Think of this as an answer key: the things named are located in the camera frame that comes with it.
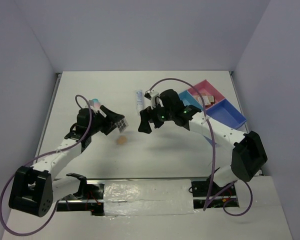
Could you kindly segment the beige makeup sponge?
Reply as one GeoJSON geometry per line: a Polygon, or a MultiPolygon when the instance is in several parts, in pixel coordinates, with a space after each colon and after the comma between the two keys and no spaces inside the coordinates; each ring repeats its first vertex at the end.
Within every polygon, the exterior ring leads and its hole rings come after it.
{"type": "Polygon", "coordinates": [[[117,138],[116,143],[118,145],[124,145],[127,142],[127,137],[124,135],[121,135],[117,138]]]}

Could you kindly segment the peach square compact box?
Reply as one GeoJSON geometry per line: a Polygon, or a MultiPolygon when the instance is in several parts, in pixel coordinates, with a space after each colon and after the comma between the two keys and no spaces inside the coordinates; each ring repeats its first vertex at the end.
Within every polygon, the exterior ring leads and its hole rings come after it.
{"type": "Polygon", "coordinates": [[[203,105],[208,108],[209,106],[211,106],[211,101],[209,100],[209,97],[208,96],[203,96],[203,97],[200,97],[200,96],[197,96],[196,97],[196,100],[198,101],[198,103],[200,105],[203,105]]]}

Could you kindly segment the gold long eyeshadow palette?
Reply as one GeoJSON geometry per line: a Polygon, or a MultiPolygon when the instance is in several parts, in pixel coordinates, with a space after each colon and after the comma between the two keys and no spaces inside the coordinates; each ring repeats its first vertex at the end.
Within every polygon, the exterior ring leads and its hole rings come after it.
{"type": "MultiPolygon", "coordinates": [[[[194,95],[193,97],[194,97],[194,99],[197,101],[197,96],[199,96],[199,95],[194,95]]],[[[203,96],[207,96],[207,97],[209,97],[209,100],[210,100],[210,102],[211,102],[211,105],[213,105],[216,101],[215,101],[215,97],[213,96],[213,95],[203,95],[203,96]]]]}

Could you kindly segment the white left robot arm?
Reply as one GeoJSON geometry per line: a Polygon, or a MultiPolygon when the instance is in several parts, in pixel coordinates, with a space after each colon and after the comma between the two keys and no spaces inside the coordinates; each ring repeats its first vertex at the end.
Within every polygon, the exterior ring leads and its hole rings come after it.
{"type": "Polygon", "coordinates": [[[98,132],[108,135],[127,128],[125,116],[104,105],[100,108],[82,108],[69,133],[51,154],[40,156],[31,166],[21,166],[14,175],[8,201],[11,209],[37,217],[45,216],[52,204],[68,195],[83,199],[88,194],[87,178],[78,173],[68,173],[56,180],[57,175],[75,158],[81,155],[98,132]]]}

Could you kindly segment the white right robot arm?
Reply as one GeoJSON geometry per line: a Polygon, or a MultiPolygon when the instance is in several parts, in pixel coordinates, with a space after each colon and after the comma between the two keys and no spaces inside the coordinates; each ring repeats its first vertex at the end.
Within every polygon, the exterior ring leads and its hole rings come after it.
{"type": "Polygon", "coordinates": [[[162,93],[148,90],[144,96],[150,100],[150,106],[140,111],[140,133],[150,134],[150,124],[158,129],[164,122],[172,121],[177,126],[210,138],[231,151],[231,162],[214,171],[212,180],[207,184],[211,195],[220,195],[231,182],[249,182],[267,162],[263,143],[256,132],[244,133],[205,116],[200,108],[184,105],[173,89],[162,93]]]}

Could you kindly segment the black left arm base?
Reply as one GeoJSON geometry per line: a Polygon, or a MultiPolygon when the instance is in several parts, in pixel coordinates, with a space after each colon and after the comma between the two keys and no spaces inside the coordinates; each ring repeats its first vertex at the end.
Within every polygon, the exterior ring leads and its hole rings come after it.
{"type": "Polygon", "coordinates": [[[83,175],[68,173],[52,183],[58,212],[90,212],[104,216],[104,182],[89,181],[83,175]]]}

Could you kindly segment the white tube blue print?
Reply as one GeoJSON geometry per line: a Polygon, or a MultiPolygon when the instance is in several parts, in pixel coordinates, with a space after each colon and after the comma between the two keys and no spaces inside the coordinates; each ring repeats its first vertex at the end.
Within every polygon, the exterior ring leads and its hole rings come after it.
{"type": "Polygon", "coordinates": [[[141,89],[138,89],[135,92],[135,98],[136,98],[136,110],[137,113],[140,114],[140,111],[144,109],[144,95],[141,89]]]}

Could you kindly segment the pink blue gradient bottle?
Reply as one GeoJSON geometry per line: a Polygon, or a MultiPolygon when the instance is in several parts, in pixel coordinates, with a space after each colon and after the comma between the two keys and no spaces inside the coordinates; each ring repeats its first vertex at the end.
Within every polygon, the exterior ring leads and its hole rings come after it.
{"type": "Polygon", "coordinates": [[[94,111],[97,111],[100,109],[100,106],[101,106],[101,103],[99,102],[99,100],[97,98],[94,98],[94,99],[90,99],[88,101],[90,107],[92,109],[94,109],[94,111]]]}

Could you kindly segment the light blue organizer bin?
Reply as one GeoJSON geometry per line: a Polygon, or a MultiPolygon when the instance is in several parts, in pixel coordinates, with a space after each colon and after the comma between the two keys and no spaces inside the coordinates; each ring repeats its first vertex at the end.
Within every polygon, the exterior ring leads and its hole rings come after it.
{"type": "Polygon", "coordinates": [[[187,90],[180,92],[178,96],[185,106],[193,105],[202,111],[204,110],[203,106],[187,90]]]}

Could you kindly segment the dark blue organizer bin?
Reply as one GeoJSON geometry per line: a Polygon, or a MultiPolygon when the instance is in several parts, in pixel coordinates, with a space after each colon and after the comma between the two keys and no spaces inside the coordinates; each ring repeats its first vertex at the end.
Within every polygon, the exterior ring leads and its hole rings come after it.
{"type": "Polygon", "coordinates": [[[232,128],[239,129],[247,119],[227,99],[210,107],[207,114],[220,123],[232,128]]]}

